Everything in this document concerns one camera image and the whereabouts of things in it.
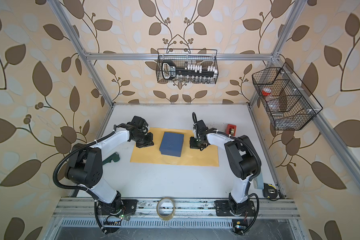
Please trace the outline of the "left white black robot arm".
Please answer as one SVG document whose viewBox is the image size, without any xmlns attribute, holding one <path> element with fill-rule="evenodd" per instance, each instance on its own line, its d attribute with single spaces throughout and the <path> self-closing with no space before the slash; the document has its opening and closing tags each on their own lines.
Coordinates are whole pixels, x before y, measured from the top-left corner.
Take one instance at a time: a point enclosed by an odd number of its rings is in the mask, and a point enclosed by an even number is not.
<svg viewBox="0 0 360 240">
<path fill-rule="evenodd" d="M 101 222 L 99 211 L 105 210 L 110 216 L 122 218 L 127 207 L 121 193 L 103 177 L 103 162 L 112 158 L 116 147 L 131 141 L 138 148 L 154 145 L 149 125 L 141 117 L 135 116 L 126 124 L 115 125 L 108 135 L 100 139 L 74 145 L 53 172 L 53 181 L 58 188 L 84 191 L 91 195 L 94 199 L 95 220 L 104 234 L 109 234 L 111 229 Z"/>
</svg>

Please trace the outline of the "blue gift box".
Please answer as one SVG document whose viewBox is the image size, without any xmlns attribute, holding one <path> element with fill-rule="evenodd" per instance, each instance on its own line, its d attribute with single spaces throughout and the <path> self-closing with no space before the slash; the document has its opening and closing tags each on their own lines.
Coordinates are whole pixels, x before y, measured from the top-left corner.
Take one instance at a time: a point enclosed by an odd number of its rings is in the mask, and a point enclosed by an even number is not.
<svg viewBox="0 0 360 240">
<path fill-rule="evenodd" d="M 184 143 L 184 134 L 164 132 L 160 145 L 162 155 L 181 157 Z"/>
</svg>

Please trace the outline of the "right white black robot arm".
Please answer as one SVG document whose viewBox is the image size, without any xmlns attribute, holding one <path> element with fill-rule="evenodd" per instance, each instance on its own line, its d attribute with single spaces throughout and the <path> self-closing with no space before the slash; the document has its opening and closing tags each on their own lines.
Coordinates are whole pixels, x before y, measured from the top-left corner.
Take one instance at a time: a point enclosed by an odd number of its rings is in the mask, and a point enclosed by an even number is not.
<svg viewBox="0 0 360 240">
<path fill-rule="evenodd" d="M 256 199 L 256 208 L 252 221 L 246 226 L 236 225 L 233 232 L 245 235 L 254 225 L 260 210 L 260 198 L 256 193 L 249 193 L 253 179 L 261 173 L 262 162 L 248 136 L 235 137 L 216 128 L 208 128 L 203 120 L 198 120 L 192 113 L 194 136 L 190 138 L 190 148 L 203 151 L 213 145 L 225 151 L 230 169 L 237 177 L 229 193 L 228 205 L 231 215 L 240 217 L 251 206 L 250 198 Z"/>
</svg>

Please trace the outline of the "yellow orange wrapping paper sheet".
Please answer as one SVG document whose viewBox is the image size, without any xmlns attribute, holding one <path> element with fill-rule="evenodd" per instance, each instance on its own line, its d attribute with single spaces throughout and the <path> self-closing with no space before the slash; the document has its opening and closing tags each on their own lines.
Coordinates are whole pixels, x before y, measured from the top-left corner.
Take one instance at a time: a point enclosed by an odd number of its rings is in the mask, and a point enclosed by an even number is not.
<svg viewBox="0 0 360 240">
<path fill-rule="evenodd" d="M 218 148 L 210 146 L 200 151 L 190 148 L 191 130 L 150 128 L 154 145 L 134 147 L 131 163 L 218 167 Z"/>
</svg>

